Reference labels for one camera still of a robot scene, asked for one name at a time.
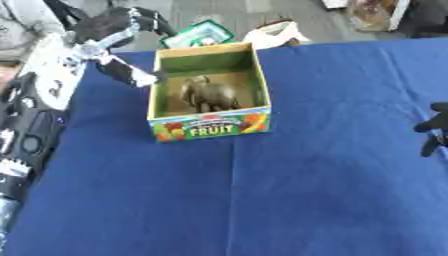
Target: floor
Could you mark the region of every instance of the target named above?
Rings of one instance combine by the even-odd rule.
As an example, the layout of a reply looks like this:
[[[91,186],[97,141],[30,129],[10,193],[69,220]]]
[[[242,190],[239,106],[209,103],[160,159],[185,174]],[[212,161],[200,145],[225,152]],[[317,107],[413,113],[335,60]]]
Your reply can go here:
[[[302,33],[314,42],[345,42],[397,38],[389,33],[360,33],[351,28],[343,11],[328,11],[321,0],[113,0],[117,6],[140,6],[158,10],[171,25],[182,30],[187,26],[212,18],[230,29],[240,40],[251,29],[265,21],[293,18]],[[65,0],[90,15],[107,8],[106,0]],[[158,38],[142,33],[133,44],[120,51],[154,50]]]

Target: white object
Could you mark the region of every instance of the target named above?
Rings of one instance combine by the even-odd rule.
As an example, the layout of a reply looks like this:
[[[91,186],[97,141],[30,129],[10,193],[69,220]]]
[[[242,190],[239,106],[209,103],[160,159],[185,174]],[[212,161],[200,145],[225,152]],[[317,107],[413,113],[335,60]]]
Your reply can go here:
[[[322,0],[322,2],[328,9],[345,8],[348,5],[348,0]]]
[[[403,19],[404,13],[411,3],[410,0],[398,0],[397,7],[395,7],[394,13],[390,18],[389,31],[396,30],[400,25],[401,19]]]
[[[243,42],[252,43],[256,50],[261,50],[282,46],[291,39],[296,39],[301,44],[311,43],[311,40],[299,31],[297,23],[293,21],[254,29],[246,35]]]

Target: table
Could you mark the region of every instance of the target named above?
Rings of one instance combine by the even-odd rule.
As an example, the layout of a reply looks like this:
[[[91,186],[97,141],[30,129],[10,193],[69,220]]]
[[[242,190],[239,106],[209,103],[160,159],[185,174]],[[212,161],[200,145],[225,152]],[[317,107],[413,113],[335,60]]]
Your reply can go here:
[[[448,99],[447,44],[260,51],[272,132],[168,144],[145,90],[91,68],[9,255],[447,255],[447,154],[412,131]]]

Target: person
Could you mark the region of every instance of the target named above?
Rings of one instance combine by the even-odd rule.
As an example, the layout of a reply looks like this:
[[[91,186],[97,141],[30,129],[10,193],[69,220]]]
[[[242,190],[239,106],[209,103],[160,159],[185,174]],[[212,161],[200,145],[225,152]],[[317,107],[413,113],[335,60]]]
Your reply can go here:
[[[0,0],[0,87],[11,80],[35,43],[49,33],[65,33],[43,0]]]

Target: cardboard box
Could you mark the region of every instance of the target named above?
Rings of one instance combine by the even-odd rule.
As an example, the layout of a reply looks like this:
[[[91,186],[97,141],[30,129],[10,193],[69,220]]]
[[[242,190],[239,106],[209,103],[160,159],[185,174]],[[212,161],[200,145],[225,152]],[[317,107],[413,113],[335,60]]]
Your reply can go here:
[[[159,50],[155,70],[168,81],[152,87],[148,122],[158,141],[194,140],[269,130],[271,100],[256,51],[250,43]],[[225,84],[236,92],[240,108],[197,113],[182,100],[186,80],[204,75],[210,83]]]

